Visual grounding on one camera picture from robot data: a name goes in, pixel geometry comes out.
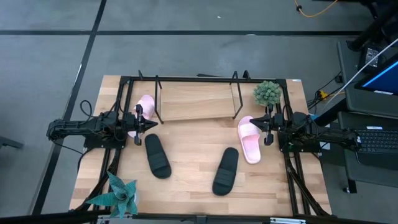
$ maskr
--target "slipper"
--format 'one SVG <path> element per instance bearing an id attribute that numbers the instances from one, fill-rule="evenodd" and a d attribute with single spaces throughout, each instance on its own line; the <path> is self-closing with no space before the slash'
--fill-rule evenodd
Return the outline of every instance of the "slipper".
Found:
<path id="1" fill-rule="evenodd" d="M 145 119 L 150 119 L 152 114 L 155 111 L 155 100 L 150 95 L 144 95 L 141 99 L 137 102 L 138 105 L 142 106 L 142 116 Z M 136 136 L 135 131 L 129 131 L 128 134 L 130 137 L 134 138 Z"/>
<path id="2" fill-rule="evenodd" d="M 238 124 L 238 134 L 241 140 L 242 149 L 246 161 L 256 164 L 261 159 L 259 138 L 260 134 L 257 127 L 250 123 L 251 116 L 245 116 Z"/>
<path id="3" fill-rule="evenodd" d="M 213 193 L 215 195 L 224 196 L 232 190 L 235 182 L 238 159 L 238 150 L 232 147 L 225 149 L 213 181 Z"/>
<path id="4" fill-rule="evenodd" d="M 150 134 L 145 138 L 145 147 L 147 149 L 147 156 L 150 171 L 153 175 L 160 179 L 170 177 L 172 168 L 169 160 L 163 150 L 159 137 L 156 134 Z"/>

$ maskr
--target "green plant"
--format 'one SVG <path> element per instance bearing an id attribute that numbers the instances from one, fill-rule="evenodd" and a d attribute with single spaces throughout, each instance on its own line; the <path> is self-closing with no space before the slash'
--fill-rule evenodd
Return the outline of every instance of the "green plant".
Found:
<path id="1" fill-rule="evenodd" d="M 119 215 L 119 217 L 122 218 L 126 211 L 130 214 L 137 215 L 137 205 L 134 203 L 136 180 L 125 185 L 119 177 L 116 177 L 110 172 L 108 172 L 108 176 L 109 184 L 111 185 L 113 192 L 96 196 L 86 201 L 86 203 L 102 206 L 114 206 L 111 217 Z"/>
<path id="2" fill-rule="evenodd" d="M 264 81 L 258 84 L 253 94 L 258 105 L 268 106 L 280 102 L 281 92 L 277 83 Z"/>

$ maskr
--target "keyboard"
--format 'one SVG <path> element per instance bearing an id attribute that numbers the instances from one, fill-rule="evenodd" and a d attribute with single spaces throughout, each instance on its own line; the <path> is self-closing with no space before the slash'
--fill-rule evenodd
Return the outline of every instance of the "keyboard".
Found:
<path id="1" fill-rule="evenodd" d="M 398 130 L 357 129 L 361 148 L 358 152 L 398 154 Z"/>

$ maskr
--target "pink slipper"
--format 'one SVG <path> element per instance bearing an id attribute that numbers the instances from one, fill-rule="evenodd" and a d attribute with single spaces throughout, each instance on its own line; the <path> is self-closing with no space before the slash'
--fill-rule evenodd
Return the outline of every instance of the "pink slipper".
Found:
<path id="1" fill-rule="evenodd" d="M 144 95 L 141 97 L 141 99 L 137 102 L 138 105 L 142 106 L 142 116 L 145 119 L 150 119 L 152 117 L 152 114 L 154 114 L 155 111 L 155 100 L 153 97 L 149 95 Z M 135 131 L 129 131 L 130 137 L 135 137 L 136 132 Z"/>
<path id="2" fill-rule="evenodd" d="M 244 157 L 250 164 L 258 163 L 261 159 L 257 127 L 250 123 L 251 116 L 245 116 L 238 124 L 238 134 L 242 143 Z"/>

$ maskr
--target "desk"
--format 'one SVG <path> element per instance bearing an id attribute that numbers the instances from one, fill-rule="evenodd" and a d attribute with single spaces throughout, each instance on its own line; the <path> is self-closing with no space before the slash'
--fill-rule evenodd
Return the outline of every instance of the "desk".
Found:
<path id="1" fill-rule="evenodd" d="M 116 98 L 120 78 L 120 76 L 104 76 L 94 115 L 110 109 Z M 163 89 L 167 85 L 168 82 L 162 81 Z M 200 85 L 200 83 L 185 82 L 182 85 Z M 165 121 L 164 124 L 159 123 L 143 135 L 143 139 L 150 133 L 159 136 L 172 168 L 172 175 L 168 179 L 161 180 L 154 177 L 149 169 L 145 146 L 136 146 L 131 138 L 128 139 L 126 147 L 121 151 L 117 176 L 124 182 L 137 179 L 139 213 L 292 215 L 284 157 L 279 151 L 277 141 L 271 146 L 264 146 L 264 133 L 261 134 L 261 161 L 258 164 L 248 164 L 242 153 L 237 130 L 239 120 L 247 115 L 255 118 L 264 115 L 264 107 L 254 103 L 252 92 L 256 85 L 240 84 L 244 106 L 235 120 L 218 118 Z M 287 80 L 287 89 L 292 109 L 308 113 L 301 81 Z M 232 91 L 235 105 L 239 105 L 238 91 L 236 88 L 232 88 Z M 135 81 L 130 111 L 144 94 L 154 97 L 154 82 Z M 156 115 L 153 115 L 151 120 L 159 122 Z M 211 185 L 223 151 L 227 147 L 235 147 L 239 151 L 238 171 L 231 193 L 219 197 L 213 194 Z M 79 206 L 96 185 L 103 155 L 104 149 L 94 149 L 82 159 L 70 203 L 71 209 Z M 330 213 L 319 161 L 309 153 L 301 153 L 301 161 L 309 191 L 323 209 Z M 302 212 L 298 189 L 296 195 L 300 202 L 298 207 Z"/>
<path id="2" fill-rule="evenodd" d="M 382 126 L 384 128 L 394 128 L 398 126 L 398 120 L 378 118 L 374 116 L 353 114 L 353 113 L 339 113 L 338 115 L 340 128 L 358 128 L 363 129 L 366 126 Z M 349 188 L 351 193 L 356 193 L 356 187 L 353 181 L 362 181 L 378 185 L 386 185 L 390 187 L 398 187 L 398 170 L 382 169 L 375 166 L 366 166 L 358 163 L 354 152 L 344 150 L 346 173 L 349 180 Z M 381 166 L 388 163 L 398 161 L 398 156 L 393 155 L 366 155 L 369 159 L 379 161 Z"/>
<path id="3" fill-rule="evenodd" d="M 350 50 L 345 41 L 337 43 L 337 50 L 343 82 L 347 83 L 358 71 L 357 64 L 361 53 Z M 360 73 L 353 80 L 353 83 L 346 87 L 345 98 L 315 120 L 318 125 L 325 126 L 330 124 L 337 119 L 337 114 L 340 111 L 354 111 L 390 117 L 397 116 L 398 104 L 389 102 L 398 100 L 398 96 L 373 93 L 354 87 L 355 83 L 364 78 L 364 76 L 365 74 Z"/>

